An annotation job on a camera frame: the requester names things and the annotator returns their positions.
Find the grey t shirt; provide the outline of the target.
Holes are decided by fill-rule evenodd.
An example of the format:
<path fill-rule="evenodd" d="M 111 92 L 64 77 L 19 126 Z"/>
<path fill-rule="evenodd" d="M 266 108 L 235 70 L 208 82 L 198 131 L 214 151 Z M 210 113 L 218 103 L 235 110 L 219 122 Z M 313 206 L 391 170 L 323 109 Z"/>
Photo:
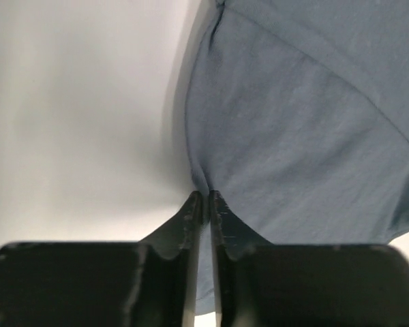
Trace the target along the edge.
<path fill-rule="evenodd" d="M 199 190 L 277 244 L 409 232 L 409 1 L 218 1 L 185 108 Z"/>

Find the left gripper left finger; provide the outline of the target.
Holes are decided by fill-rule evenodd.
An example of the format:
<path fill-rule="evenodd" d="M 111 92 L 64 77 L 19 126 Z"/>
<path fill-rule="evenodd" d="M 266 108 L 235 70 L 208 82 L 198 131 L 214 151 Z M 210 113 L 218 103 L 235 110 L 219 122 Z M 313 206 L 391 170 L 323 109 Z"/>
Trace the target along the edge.
<path fill-rule="evenodd" d="M 0 248 L 0 326 L 193 326 L 202 197 L 138 242 Z"/>

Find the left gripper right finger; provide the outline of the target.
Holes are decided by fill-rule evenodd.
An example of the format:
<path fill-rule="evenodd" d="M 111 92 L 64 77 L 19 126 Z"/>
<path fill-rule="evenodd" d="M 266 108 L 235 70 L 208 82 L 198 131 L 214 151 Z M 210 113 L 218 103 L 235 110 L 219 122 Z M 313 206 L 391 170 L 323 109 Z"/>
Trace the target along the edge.
<path fill-rule="evenodd" d="M 209 194 L 218 326 L 409 326 L 409 262 L 388 245 L 276 245 Z"/>

